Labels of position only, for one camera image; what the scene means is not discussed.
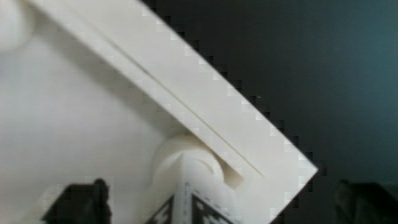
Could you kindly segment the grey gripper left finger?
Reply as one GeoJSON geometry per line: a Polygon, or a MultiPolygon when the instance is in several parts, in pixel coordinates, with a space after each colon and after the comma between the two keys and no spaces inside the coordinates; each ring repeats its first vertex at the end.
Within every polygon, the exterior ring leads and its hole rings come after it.
{"type": "Polygon", "coordinates": [[[41,217],[44,224],[112,224],[110,187],[103,179],[71,184],[41,217]]]}

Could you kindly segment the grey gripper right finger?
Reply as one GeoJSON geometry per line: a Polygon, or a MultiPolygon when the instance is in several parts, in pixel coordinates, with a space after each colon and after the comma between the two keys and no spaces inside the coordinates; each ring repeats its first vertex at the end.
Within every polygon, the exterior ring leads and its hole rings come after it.
{"type": "Polygon", "coordinates": [[[341,180],[334,214],[334,224],[398,224],[398,183],[341,180]]]}

